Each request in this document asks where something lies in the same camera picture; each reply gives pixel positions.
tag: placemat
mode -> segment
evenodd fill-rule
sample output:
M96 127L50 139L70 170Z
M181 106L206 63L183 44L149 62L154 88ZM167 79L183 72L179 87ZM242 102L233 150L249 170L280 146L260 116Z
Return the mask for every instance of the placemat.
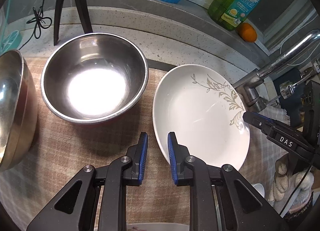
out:
M127 188L127 222L189 223L189 187L176 187L169 164L158 147L152 124L156 87L166 72L150 69L141 99L128 112L98 125L76 125L55 116L40 93L47 58L27 58L38 95L38 122L30 151L21 163L0 174L0 201L21 230L85 165L108 165L148 133L148 153L142 186ZM269 107L265 116L287 122L282 109ZM272 182L274 163L284 151L250 127L249 151L240 173L251 183Z

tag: metal bowl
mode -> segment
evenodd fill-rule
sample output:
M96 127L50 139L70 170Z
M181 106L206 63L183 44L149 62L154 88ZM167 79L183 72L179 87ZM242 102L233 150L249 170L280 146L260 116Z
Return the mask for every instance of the metal bowl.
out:
M32 75L20 52L0 56L0 171L18 164L30 148L37 121Z
M41 93L62 119L98 123L130 109L148 76L147 60L132 42L110 33L88 33L50 56L41 75Z

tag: screw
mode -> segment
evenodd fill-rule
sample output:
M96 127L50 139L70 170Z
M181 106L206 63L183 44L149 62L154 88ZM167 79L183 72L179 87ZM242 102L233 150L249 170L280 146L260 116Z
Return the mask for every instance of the screw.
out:
M223 169L225 171L232 171L233 167L230 164L225 164L225 165L223 165Z
M194 156L187 156L186 157L187 162L194 162L196 160L196 157Z
M84 166L84 167L83 167L83 170L84 170L85 172L90 172L90 171L93 170L93 166L92 166L92 165Z
M128 162L128 161L130 161L130 157L129 157L129 156L122 156L122 157L120 158L120 161L121 161L121 162Z

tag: chrome faucet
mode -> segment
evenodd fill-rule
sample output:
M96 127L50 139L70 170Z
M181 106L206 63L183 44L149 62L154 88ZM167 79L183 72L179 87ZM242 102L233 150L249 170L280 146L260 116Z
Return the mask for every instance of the chrome faucet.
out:
M320 40L320 29L312 30L305 37L294 44L289 50L281 54L276 60L271 61L261 69L255 69L232 84L235 90L244 98L249 111L260 112L266 108L266 104L256 90L256 87L264 83L264 79L280 69L295 56L306 50L315 41Z

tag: orange fruit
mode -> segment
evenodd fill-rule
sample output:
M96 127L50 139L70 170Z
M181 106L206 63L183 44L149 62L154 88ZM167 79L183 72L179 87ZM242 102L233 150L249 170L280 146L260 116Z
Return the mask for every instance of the orange fruit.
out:
M237 31L240 37L247 42L255 42L258 37L256 30L248 23L241 23Z

